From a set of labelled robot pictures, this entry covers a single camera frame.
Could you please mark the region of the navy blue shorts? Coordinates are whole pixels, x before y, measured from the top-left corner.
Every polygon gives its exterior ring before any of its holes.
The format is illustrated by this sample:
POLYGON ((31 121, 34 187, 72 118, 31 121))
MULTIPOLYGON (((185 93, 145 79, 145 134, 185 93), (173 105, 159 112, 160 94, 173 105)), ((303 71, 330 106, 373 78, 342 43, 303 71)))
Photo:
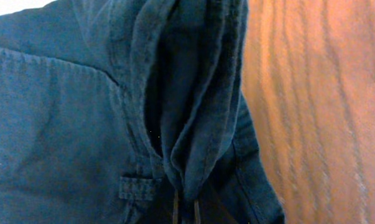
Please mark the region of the navy blue shorts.
POLYGON ((0 223, 283 223, 241 91, 246 1, 0 16, 0 223))

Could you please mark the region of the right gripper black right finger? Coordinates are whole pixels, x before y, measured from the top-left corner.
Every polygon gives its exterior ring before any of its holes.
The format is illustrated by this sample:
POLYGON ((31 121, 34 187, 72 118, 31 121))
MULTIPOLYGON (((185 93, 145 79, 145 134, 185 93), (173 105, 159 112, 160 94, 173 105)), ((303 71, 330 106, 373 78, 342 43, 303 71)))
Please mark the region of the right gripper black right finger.
POLYGON ((201 224, 199 200, 194 201, 194 224, 201 224))

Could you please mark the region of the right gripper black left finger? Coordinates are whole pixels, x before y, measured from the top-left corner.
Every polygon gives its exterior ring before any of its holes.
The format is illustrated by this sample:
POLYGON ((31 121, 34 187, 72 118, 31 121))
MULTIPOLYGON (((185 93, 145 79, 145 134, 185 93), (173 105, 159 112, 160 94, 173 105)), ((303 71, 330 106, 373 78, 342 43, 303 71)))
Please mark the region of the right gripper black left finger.
POLYGON ((178 191, 176 190, 174 192, 174 199, 173 199, 172 224, 179 224, 178 205, 179 205, 179 196, 178 196, 178 191))

